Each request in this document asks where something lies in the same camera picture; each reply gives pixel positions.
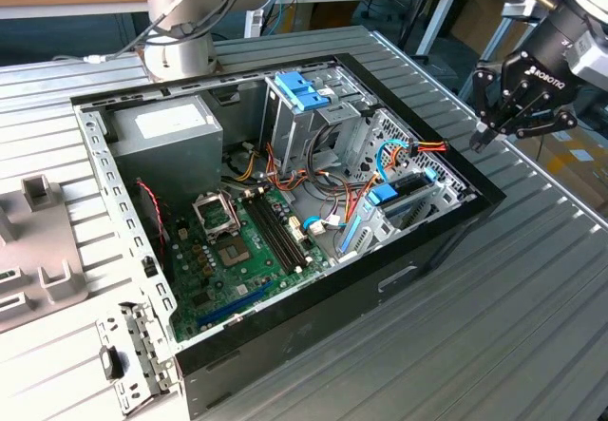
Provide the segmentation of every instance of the slotted metal table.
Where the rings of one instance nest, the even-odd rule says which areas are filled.
[[[607,225],[377,33],[218,44],[228,70],[348,52],[507,194],[440,269],[206,413],[205,420],[597,419],[608,405]],[[0,335],[7,419],[122,419],[94,320],[136,298],[67,98],[147,83],[135,56],[0,69],[0,193],[44,172],[68,200],[91,297]],[[187,419],[179,395],[138,413]]]

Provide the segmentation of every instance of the motherboard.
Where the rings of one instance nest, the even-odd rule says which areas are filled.
[[[170,265],[165,271],[172,272],[178,301],[171,316],[178,341],[329,267],[322,250],[299,231],[297,217],[278,190],[221,200],[228,209],[221,201],[201,199],[165,224]],[[197,208],[201,203],[208,207]],[[234,211],[236,220],[226,210]],[[221,226],[232,228],[216,234]]]

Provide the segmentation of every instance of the robotiq logo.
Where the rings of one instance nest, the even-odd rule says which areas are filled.
[[[558,81],[555,77],[550,76],[546,72],[542,72],[537,67],[530,67],[530,69],[528,69],[524,74],[527,74],[528,76],[536,76],[539,79],[544,80],[547,84],[551,84],[560,90],[563,90],[566,87],[564,82]]]

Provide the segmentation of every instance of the blue cable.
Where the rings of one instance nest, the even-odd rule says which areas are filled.
[[[281,3],[281,0],[278,0],[278,17],[276,18],[276,22],[273,25],[273,27],[271,28],[271,30],[268,32],[267,36],[270,36],[271,34],[273,34],[276,27],[278,27],[278,24],[280,24],[280,22],[281,22],[282,16],[283,16],[283,4]]]
[[[384,167],[382,166],[382,150],[384,150],[384,147],[387,144],[397,144],[397,145],[402,146],[403,148],[409,147],[408,143],[401,141],[400,139],[389,139],[388,141],[384,141],[380,145],[380,148],[378,149],[378,153],[376,153],[376,168],[377,168],[378,172],[380,173],[380,175],[382,176],[382,179],[384,179],[384,182],[389,181],[389,177],[387,176],[387,173],[384,172]]]
[[[304,222],[302,223],[302,227],[304,229],[308,229],[308,227],[313,224],[315,221],[319,221],[321,220],[320,217],[308,217],[306,220],[304,220]]]

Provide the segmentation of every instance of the green motherboard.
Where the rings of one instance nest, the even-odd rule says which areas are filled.
[[[242,198],[234,201],[240,230],[213,243],[192,207],[165,224],[170,238],[170,255],[165,261],[171,264],[169,280],[178,302],[171,321],[178,341],[196,336],[329,267],[325,254],[310,238],[297,242],[293,237],[289,219],[294,214],[279,191],[268,191],[256,199],[255,208],[253,204]],[[205,227],[227,220],[216,203],[206,211]],[[305,262],[290,265],[286,247],[303,256]]]

